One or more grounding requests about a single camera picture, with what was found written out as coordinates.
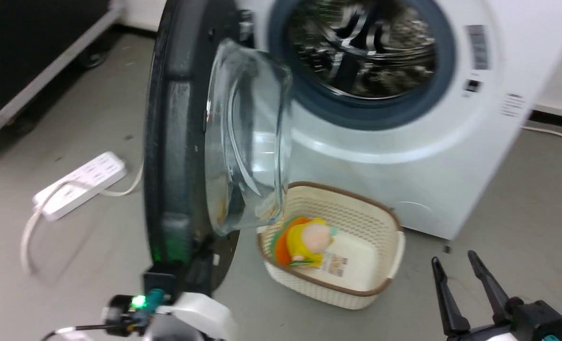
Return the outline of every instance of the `green light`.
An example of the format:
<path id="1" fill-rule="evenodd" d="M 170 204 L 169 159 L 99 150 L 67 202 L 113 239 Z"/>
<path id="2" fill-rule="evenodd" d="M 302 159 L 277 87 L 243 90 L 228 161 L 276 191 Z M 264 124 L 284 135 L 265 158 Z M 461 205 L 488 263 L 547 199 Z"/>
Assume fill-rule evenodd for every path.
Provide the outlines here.
<path id="1" fill-rule="evenodd" d="M 144 308 L 146 305 L 146 296 L 134 296 L 134 298 L 131 299 L 131 305 L 136 309 Z"/>

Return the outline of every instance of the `basket bottom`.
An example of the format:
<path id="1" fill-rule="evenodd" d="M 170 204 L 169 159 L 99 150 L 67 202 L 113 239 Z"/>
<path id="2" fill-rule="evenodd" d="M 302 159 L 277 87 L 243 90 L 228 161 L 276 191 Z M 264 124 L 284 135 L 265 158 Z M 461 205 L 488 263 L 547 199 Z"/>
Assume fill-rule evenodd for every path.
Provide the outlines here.
<path id="1" fill-rule="evenodd" d="M 296 271 L 331 285 L 356 291 L 375 289 L 378 268 L 376 247 L 349 233 L 339 232 L 325 250 L 321 268 L 296 268 Z"/>

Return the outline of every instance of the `orange fabric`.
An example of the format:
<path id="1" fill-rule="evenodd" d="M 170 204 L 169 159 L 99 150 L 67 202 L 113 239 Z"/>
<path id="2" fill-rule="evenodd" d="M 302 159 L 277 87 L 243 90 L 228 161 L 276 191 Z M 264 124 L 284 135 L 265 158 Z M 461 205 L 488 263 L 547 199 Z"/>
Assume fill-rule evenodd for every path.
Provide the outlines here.
<path id="1" fill-rule="evenodd" d="M 287 224 L 287 226 L 285 226 L 283 228 L 283 232 L 281 233 L 281 235 L 279 235 L 279 238 L 277 238 L 277 242 L 274 246 L 273 252 L 274 252 L 274 258 L 277 261 L 277 263 L 281 264 L 281 265 L 289 265 L 291 262 L 291 257 L 290 257 L 290 253 L 288 252 L 287 249 L 287 235 L 288 232 L 290 231 L 290 229 L 296 225 L 299 224 L 304 224 L 307 222 L 310 222 L 311 220 L 309 218 L 306 218 L 305 216 L 297 216 L 296 218 L 290 220 Z"/>

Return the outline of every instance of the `transparent glass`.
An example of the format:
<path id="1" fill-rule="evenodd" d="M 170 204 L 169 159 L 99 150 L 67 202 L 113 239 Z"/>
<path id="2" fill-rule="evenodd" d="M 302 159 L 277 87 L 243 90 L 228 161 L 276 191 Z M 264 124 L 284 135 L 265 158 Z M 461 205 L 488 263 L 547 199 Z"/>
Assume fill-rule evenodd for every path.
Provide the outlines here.
<path id="1" fill-rule="evenodd" d="M 291 149 L 289 68 L 227 39 L 209 80 L 205 185 L 218 235 L 283 214 Z"/>

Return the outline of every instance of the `metal frame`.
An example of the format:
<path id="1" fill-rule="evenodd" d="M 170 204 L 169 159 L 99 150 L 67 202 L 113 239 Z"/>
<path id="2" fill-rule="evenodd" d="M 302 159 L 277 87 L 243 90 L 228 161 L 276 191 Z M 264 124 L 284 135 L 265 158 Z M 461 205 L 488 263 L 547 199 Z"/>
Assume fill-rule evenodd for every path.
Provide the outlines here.
<path id="1" fill-rule="evenodd" d="M 55 61 L 46 67 L 28 86 L 20 91 L 6 106 L 0 110 L 0 130 L 3 128 L 29 101 L 39 93 L 56 75 L 73 61 L 97 37 L 114 24 L 123 14 L 124 5 L 121 0 L 110 0 L 109 10 L 98 22 L 83 33 L 75 43 L 67 48 Z"/>

